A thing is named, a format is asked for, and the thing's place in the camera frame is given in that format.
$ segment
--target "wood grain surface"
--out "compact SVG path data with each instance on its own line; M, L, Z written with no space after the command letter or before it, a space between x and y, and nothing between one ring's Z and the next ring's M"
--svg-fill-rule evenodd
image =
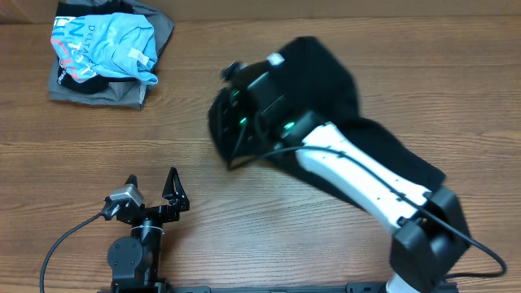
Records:
M521 289L521 17L179 22L143 111L52 103L50 25L0 26L0 292L38 292L54 241L138 176L161 203L170 166L192 202L165 226L161 274L176 286L341 285L385 280L390 237L370 216L257 164L227 173L207 111L231 61L314 35L356 77L366 117L446 172L473 236ZM98 220L51 258L47 292L107 289L107 249L129 227ZM453 269L498 269L470 249Z
M51 24L59 0L0 0L0 22ZM521 15L519 0L140 0L176 21Z

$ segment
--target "folded clothing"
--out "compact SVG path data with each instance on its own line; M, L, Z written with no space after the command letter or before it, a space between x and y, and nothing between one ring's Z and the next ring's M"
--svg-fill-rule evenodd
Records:
M57 16L51 35L67 73L78 82L96 75L157 83L154 27L144 15Z
M107 0L67 0L67 4L101 6L108 3ZM154 26L154 38L157 55L160 56L169 42L175 27L172 20L157 8L141 3L137 0L124 0L123 3L130 5L134 14L144 15L148 22ZM56 70L59 61L55 59L48 79L49 97L53 101L67 101L84 103L95 106L122 106L133 107L142 110L147 100L148 86L141 81L133 80L126 82L109 82L108 88L94 94L77 93L67 89L56 82Z
M85 15L107 15L116 12L133 14L134 9L127 3L114 0L97 6L58 2L58 7L56 8L56 16L79 17ZM77 82L69 74L67 74L67 71L63 69L64 67L65 66L60 63L60 67L58 68L57 82L70 90L74 90L83 94L95 94L102 90L106 90L108 88L109 82L124 82L135 80L133 77L112 78L96 75L95 77L91 77L84 82Z

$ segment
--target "cable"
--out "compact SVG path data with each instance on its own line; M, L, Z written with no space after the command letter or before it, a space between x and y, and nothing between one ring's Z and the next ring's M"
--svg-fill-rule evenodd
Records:
M262 131L261 128L261 113L259 111L255 112L253 115L253 128L255 129L255 133L261 139L262 143L265 145L268 144L268 133L269 131Z
M235 156L237 155L237 151L239 150L239 146L243 142L244 134L246 133L247 120L245 120L244 125L241 125L242 129L239 134L239 138L237 138L237 142L235 143L234 151L232 151L230 159L228 160L228 164L226 165L227 169L230 169L231 163L234 161Z
M323 147L323 146L291 146L291 147L285 147L285 148L274 150L274 151L269 151L269 152L266 152L266 153L264 153L262 155L257 155L255 157L252 157L252 158L250 158L248 160L245 160L245 161L243 161L243 162L241 162L239 164L236 164L235 166L231 166L231 162L230 162L228 170L229 171L233 171L233 170L236 170L238 168L242 168L244 166L247 166L247 165L249 165L251 163L254 163L257 160L261 160L261 159L264 159L264 158L267 158L267 157L270 157L270 156L273 156L273 155L278 155L278 154L287 153L287 152L290 152L290 151L298 151L298 150L324 151L324 152L328 152L328 153L331 153L331 154L335 154L338 157L350 160L356 166L358 166L358 167L362 168L364 171L368 172L369 175L371 175L374 179L376 179L378 182L380 182L383 186L388 188L393 194L397 195L400 199L405 201L407 204L409 204L413 208L416 208L417 210L419 210L427 219L436 222L438 225L441 225L447 231L449 231L449 232L451 232L453 234L456 234L458 237L460 237L464 241L474 245L475 247L477 247L478 249L480 249L484 253L486 253L489 256L491 256L501 266L501 271L495 272L495 273L450 273L450 274L445 276L444 280L448 280L450 278L461 278L461 277L497 278L497 277L500 277L500 276L506 274L506 272L508 270L508 268L506 266L506 263L496 252L494 252L490 248L484 246L483 244L479 243L478 241L474 240L473 238L465 235L464 233L456 230L451 225L449 225L445 221L441 220L439 217L431 214L425 208L417 205L415 202L413 202L412 200L408 199L406 195L404 195L403 193L401 193L400 191L396 190L394 187L389 185L389 183L384 181L380 176L375 174L373 171L371 171L365 165L363 165L359 161L355 160L353 157L351 157L349 155L346 155L345 152L343 152L343 151L332 150L330 148Z
M84 221L83 223L81 223L81 224L77 225L76 227L70 229L67 233L65 233L62 237L60 237L58 239L58 241L56 241L55 245L53 245L50 248L49 252L47 252L46 259L43 261L42 271L40 271L40 293L45 293L44 286L43 286L43 281L44 281L44 277L46 275L47 264L49 263L50 256L52 256L52 254L55 252L55 250L58 247L58 245L62 241L64 241L70 234L72 234L72 233L78 231L79 229L81 229L82 227L90 224L92 221L98 219L100 216L102 216L102 213L99 213L96 216L91 217L89 220Z

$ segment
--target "black fabric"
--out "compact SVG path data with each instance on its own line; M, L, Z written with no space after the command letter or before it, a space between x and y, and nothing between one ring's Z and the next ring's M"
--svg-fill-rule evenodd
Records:
M133 14L134 9L129 4L116 0L109 1L99 6L72 5L58 2L58 7L56 8L56 16L81 17L85 15L106 15L116 12ZM91 77L84 82L77 82L64 71L61 63L58 69L57 82L70 90L74 90L83 94L95 94L102 90L106 90L108 88L109 82L126 81L135 81L135 78L114 78L96 75L95 77Z
M307 107L326 117L394 173L433 191L441 187L445 175L438 168L407 150L379 123L360 117L351 74L315 37L297 38L279 53L285 60L269 73L295 109Z
M293 109L308 108L333 122L350 142L401 177L433 192L441 187L445 175L438 168L407 150L382 125L360 116L357 89L351 74L316 38L297 38L279 53L285 60L277 66L269 65L269 74ZM219 137L216 121L219 105L227 103L229 96L228 89L222 90L208 113L212 138L225 160L230 158L237 136ZM238 154L259 155L267 151L261 145L258 138L253 138L243 143ZM354 203L329 182L303 170L294 154L269 160L292 176Z

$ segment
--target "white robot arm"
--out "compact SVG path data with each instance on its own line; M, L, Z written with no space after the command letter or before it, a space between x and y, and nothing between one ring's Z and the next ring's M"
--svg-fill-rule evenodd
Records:
M424 195L430 190L385 168L353 145L332 123L318 126L303 140L303 143L305 146L328 147L342 151L364 164L416 204L424 205L427 201ZM372 174L351 160L332 153L311 150L299 150L296 152L296 157L302 168L326 179L349 195L353 201L374 216L389 234L393 234L400 228L398 221L401 218L411 218L417 212L416 208L401 200ZM418 291L395 274L387 283L387 293L418 293Z

